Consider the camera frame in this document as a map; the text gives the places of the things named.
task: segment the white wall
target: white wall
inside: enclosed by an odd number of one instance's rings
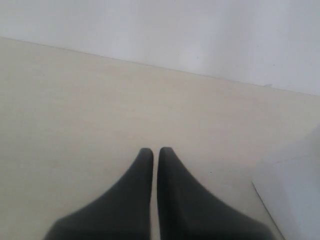
[[[317,0],[1,0],[0,36],[320,95],[319,12]]]

